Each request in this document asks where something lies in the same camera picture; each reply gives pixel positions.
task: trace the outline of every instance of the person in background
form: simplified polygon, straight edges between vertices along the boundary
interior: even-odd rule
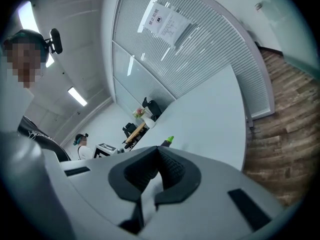
[[[77,134],[75,136],[75,140],[73,142],[73,145],[76,146],[78,145],[78,156],[79,160],[84,160],[84,159],[92,159],[94,157],[94,152],[91,148],[87,147],[87,138],[88,134]]]

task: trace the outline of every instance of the black jacket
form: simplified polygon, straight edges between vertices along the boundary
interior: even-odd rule
[[[18,132],[21,135],[35,140],[42,149],[55,152],[60,162],[71,160],[66,151],[62,147],[60,147],[52,138],[41,131],[32,121],[29,120],[29,118],[23,116],[18,127]]]

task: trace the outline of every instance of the person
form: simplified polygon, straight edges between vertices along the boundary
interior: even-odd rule
[[[88,134],[77,134],[75,136],[75,140],[73,142],[73,145],[78,145],[78,157],[79,160],[84,160],[84,159],[92,159],[94,157],[94,152],[91,148],[87,147],[87,139],[88,139]]]
[[[7,119],[1,122],[0,132],[18,132],[36,141],[41,148],[55,152],[60,162],[70,161],[59,144],[24,116],[34,98],[29,88],[46,69],[49,45],[40,33],[22,29],[3,42],[0,55],[0,115]]]

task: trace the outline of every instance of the ceiling light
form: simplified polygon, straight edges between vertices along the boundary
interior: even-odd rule
[[[149,13],[151,12],[151,9],[152,7],[154,6],[154,3],[156,2],[157,0],[150,0],[148,6],[146,7],[145,11],[144,11],[144,14],[142,16],[142,19],[141,19],[141,22],[140,22],[140,25],[138,27],[138,33],[141,33],[142,30],[144,30],[144,24],[147,20],[147,17],[149,15]]]
[[[21,6],[18,10],[19,19],[21,22],[21,26],[26,30],[33,30],[40,33],[38,26],[36,24],[36,20],[34,17],[34,13],[32,11],[31,2],[26,2],[23,6]],[[51,54],[49,54],[48,61],[45,66],[48,68],[52,63],[54,63],[54,59]]]
[[[87,105],[87,102],[84,100],[84,98],[82,98],[80,96],[80,94],[76,91],[75,88],[71,87],[69,90],[68,90],[68,93],[71,94],[72,97],[74,97],[74,99],[79,102],[82,106],[85,106]]]
[[[133,66],[133,64],[134,64],[134,55],[132,55],[131,57],[130,57],[130,62],[129,62],[129,67],[128,67],[128,74],[127,74],[127,76],[130,76],[130,74],[131,74],[131,70],[132,70],[132,66]]]

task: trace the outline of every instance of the wooden floor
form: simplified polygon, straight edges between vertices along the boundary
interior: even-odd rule
[[[261,53],[272,82],[275,114],[254,121],[244,173],[288,206],[304,196],[319,166],[319,83],[281,55]]]

